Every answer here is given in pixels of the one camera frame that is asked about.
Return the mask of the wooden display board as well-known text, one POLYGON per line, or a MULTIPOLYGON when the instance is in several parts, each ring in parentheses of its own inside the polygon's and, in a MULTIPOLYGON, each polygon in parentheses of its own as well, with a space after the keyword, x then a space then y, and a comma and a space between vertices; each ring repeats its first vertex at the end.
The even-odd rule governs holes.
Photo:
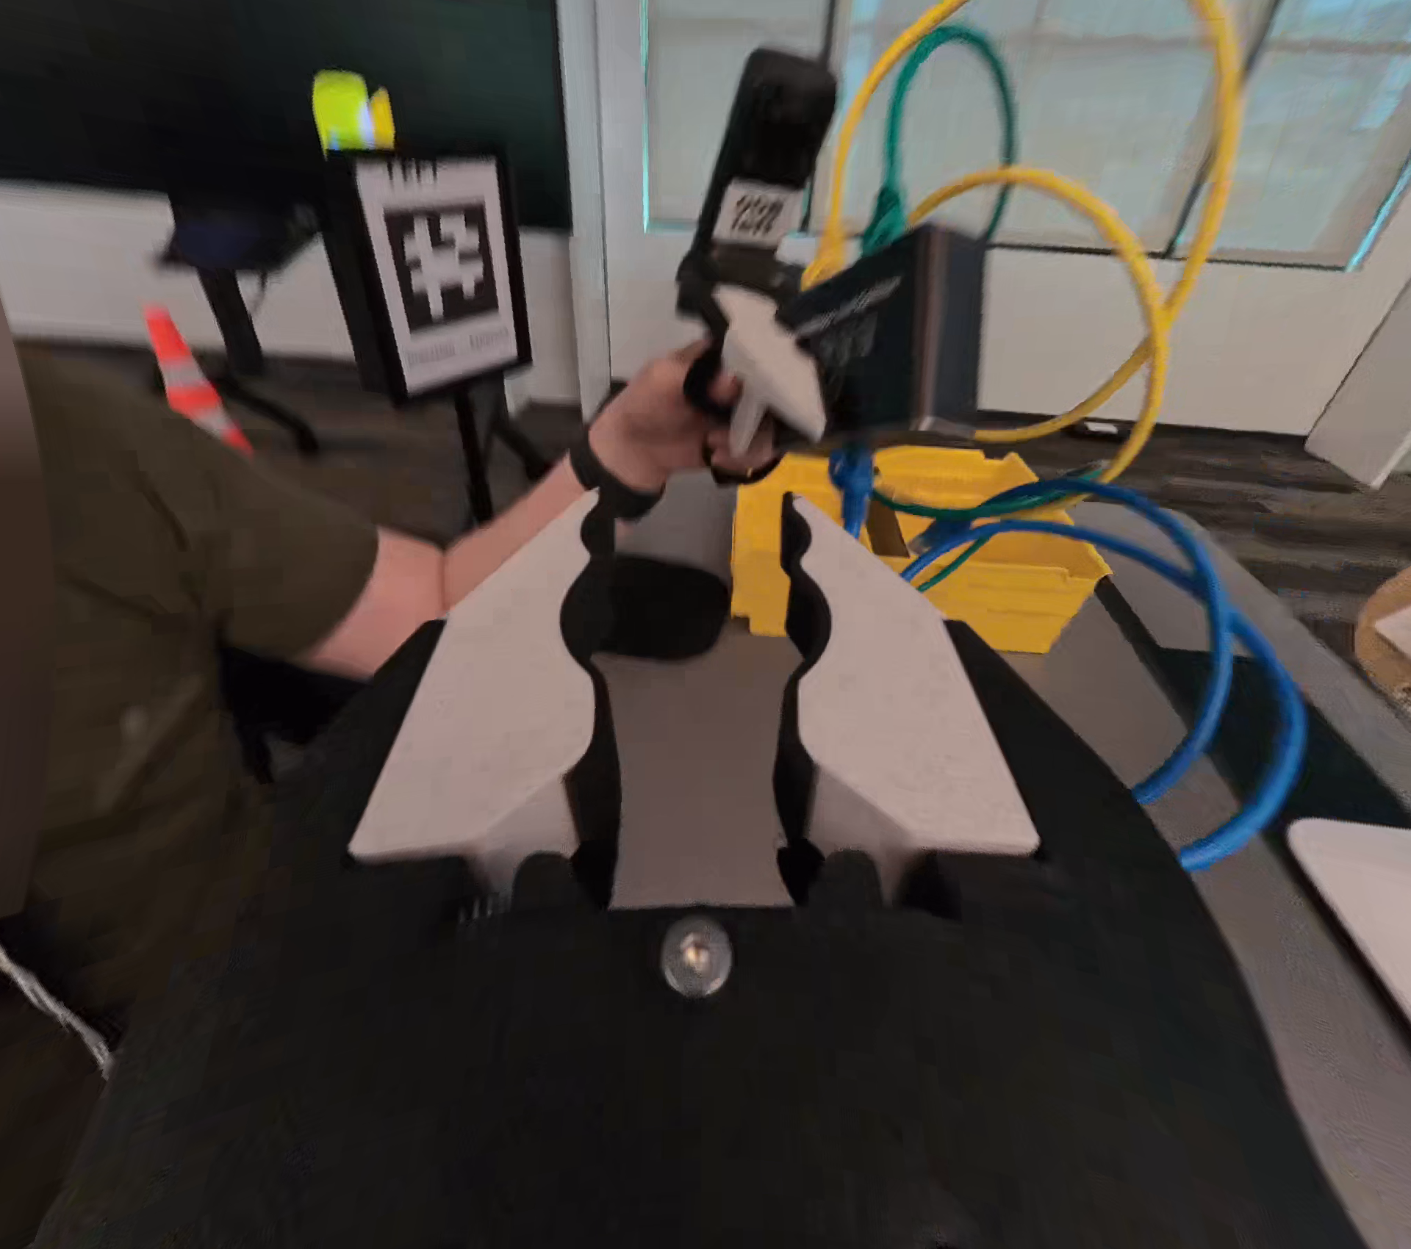
POLYGON ((1378 587, 1357 615, 1353 653, 1372 686, 1410 715, 1410 567, 1378 587))

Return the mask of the orange traffic cone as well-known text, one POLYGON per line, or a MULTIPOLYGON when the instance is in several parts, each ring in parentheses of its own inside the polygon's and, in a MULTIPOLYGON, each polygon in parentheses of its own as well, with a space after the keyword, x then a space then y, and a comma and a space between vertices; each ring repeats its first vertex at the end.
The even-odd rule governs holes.
POLYGON ((171 409, 225 446, 252 456, 249 437, 215 383, 205 374, 170 310, 165 305, 148 304, 143 314, 162 390, 171 409))

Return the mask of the person's left forearm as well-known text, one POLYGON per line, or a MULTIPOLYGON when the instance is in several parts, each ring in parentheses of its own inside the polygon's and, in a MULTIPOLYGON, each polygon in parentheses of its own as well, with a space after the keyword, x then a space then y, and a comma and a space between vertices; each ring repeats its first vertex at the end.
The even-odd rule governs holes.
POLYGON ((295 664, 324 675, 371 678, 422 625, 446 617, 584 492, 571 459, 564 456, 502 517, 447 548, 380 528, 374 564, 359 595, 295 664))

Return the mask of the large dark wall screen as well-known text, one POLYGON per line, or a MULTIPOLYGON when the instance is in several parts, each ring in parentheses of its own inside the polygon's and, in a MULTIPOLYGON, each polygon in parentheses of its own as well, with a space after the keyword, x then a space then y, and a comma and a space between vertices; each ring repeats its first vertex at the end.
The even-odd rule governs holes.
POLYGON ((572 223, 556 0, 2 0, 4 180, 306 198, 318 73, 392 98, 408 152, 503 152, 572 223))

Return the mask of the black stool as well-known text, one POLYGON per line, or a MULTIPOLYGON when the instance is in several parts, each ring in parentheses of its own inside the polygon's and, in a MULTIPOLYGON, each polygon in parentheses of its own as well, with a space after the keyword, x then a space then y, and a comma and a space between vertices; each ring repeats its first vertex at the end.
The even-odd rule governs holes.
POLYGON ((196 274, 221 335, 223 358, 215 387, 283 429, 303 458, 321 454, 314 427, 298 412, 258 393, 252 382, 265 376, 267 354, 256 327, 256 305, 242 279, 258 280, 264 298, 271 280, 320 238, 320 221, 308 204, 284 207, 256 201, 173 199, 173 224, 153 263, 168 271, 196 274))

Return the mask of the black network switch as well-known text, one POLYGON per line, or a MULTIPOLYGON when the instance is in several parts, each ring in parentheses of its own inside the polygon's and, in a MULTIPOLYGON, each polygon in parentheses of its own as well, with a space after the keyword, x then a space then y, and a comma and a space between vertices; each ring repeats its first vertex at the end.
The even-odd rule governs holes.
POLYGON ((988 249, 925 223, 778 311, 818 362, 825 439, 975 424, 988 249))

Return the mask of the person's left hand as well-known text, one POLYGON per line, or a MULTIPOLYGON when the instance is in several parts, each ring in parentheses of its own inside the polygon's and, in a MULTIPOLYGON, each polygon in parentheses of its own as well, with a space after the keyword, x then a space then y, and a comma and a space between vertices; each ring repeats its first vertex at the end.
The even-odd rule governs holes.
POLYGON ((709 339, 650 361, 596 415, 589 440, 594 456, 628 489, 658 495, 680 474, 712 468, 753 479, 774 468, 781 452, 760 426, 741 451, 731 443, 740 382, 719 364, 709 339))

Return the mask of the fiducial marker board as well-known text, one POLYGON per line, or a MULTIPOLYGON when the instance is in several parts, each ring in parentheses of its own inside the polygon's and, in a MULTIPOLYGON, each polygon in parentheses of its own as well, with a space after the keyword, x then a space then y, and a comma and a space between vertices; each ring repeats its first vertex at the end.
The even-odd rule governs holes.
POLYGON ((412 157, 331 149, 324 161, 322 240, 362 386, 397 409, 447 399, 468 474, 468 518, 496 511, 492 418, 509 376, 534 362, 521 226, 497 151, 412 157))

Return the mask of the black wrist band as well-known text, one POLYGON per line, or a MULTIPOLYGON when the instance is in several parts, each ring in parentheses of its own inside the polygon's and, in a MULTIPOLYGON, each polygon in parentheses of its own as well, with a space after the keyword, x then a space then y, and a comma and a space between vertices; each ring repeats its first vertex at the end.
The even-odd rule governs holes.
POLYGON ((568 451, 574 479, 587 492, 596 492, 609 517, 636 523, 649 515, 665 495, 665 484, 639 487, 621 479, 603 461, 591 443, 591 429, 584 427, 568 451))

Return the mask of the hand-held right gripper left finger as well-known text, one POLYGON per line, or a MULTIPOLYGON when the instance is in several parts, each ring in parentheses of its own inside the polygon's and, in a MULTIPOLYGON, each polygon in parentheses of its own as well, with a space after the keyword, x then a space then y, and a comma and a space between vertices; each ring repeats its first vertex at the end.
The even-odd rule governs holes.
POLYGON ((447 614, 355 828, 362 863, 455 856, 511 896, 553 853, 612 903, 622 769, 596 653, 612 625, 616 520, 593 489, 447 614))

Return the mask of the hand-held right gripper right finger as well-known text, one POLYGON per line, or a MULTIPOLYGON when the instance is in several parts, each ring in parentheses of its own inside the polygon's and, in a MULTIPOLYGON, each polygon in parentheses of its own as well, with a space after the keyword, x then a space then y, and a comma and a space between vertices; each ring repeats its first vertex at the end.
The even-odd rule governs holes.
POLYGON ((937 856, 1024 862, 1041 836, 941 612, 802 493, 781 503, 785 680, 775 758, 785 890, 858 853, 884 900, 937 856))

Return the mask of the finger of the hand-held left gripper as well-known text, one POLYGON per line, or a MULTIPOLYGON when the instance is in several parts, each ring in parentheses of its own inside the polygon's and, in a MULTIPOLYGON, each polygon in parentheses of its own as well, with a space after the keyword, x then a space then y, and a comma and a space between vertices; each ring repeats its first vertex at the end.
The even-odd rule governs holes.
POLYGON ((722 283, 715 305, 724 321, 721 367, 740 387, 730 440, 753 442, 765 420, 819 442, 830 429, 819 364, 777 318, 775 301, 750 287, 722 283))

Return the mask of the yellow plastic bin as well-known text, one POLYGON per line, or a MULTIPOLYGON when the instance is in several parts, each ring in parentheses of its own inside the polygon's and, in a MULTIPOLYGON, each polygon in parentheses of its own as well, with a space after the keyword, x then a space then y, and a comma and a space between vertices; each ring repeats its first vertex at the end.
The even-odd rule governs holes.
MULTIPOLYGON (((893 445, 875 452, 875 483, 890 499, 963 509, 1037 480, 1016 452, 991 456, 978 448, 893 445)), ((841 495, 830 464, 794 452, 762 481, 738 489, 731 540, 733 617, 759 637, 785 636, 790 578, 781 564, 783 502, 802 495, 834 523, 841 495)), ((927 592, 932 606, 971 625, 1000 652, 1046 653, 1110 575, 1085 542, 1007 533, 927 592)))

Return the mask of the bright yellow object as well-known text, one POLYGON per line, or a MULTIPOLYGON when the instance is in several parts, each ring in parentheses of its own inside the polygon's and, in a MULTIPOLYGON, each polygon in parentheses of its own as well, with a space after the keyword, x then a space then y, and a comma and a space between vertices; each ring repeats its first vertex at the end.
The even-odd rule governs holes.
POLYGON ((393 151, 397 146, 392 95, 386 88, 372 91, 361 73, 343 69, 317 71, 311 101, 324 155, 393 151))

